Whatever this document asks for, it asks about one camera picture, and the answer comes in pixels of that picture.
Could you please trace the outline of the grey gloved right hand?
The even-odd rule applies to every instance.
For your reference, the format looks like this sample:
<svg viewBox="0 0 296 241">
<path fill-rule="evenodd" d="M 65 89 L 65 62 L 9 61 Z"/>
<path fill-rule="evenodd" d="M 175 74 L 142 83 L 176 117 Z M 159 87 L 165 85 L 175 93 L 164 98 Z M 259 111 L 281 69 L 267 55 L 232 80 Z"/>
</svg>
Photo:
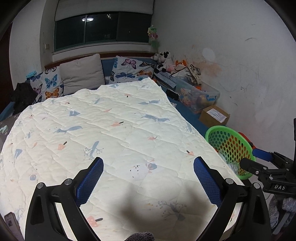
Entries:
<svg viewBox="0 0 296 241">
<path fill-rule="evenodd" d="M 284 212 L 284 214 L 287 213 L 288 218 L 283 224 L 283 227 L 287 227 L 295 216 L 295 199 L 274 194 L 270 200 L 268 212 L 272 229 L 275 228 L 280 221 L 280 212 Z"/>
</svg>

